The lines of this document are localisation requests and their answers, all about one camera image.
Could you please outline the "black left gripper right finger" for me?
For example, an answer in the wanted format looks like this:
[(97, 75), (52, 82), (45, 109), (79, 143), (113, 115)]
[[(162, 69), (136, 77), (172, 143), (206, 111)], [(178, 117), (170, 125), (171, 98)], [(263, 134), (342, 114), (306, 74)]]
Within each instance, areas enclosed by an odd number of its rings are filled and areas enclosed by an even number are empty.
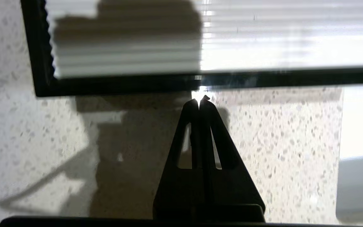
[(204, 96), (200, 133), (206, 218), (211, 221), (264, 221), (265, 204), (218, 112)]

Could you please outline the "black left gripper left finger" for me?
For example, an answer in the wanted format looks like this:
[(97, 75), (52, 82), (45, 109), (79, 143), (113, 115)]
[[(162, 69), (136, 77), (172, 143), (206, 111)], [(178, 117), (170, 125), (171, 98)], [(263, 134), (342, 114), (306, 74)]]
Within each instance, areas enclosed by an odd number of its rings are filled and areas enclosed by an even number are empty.
[[(187, 125), (191, 125), (191, 169), (178, 167)], [(153, 201), (154, 220), (196, 220), (205, 203), (199, 105), (192, 99), (183, 105), (160, 183)]]

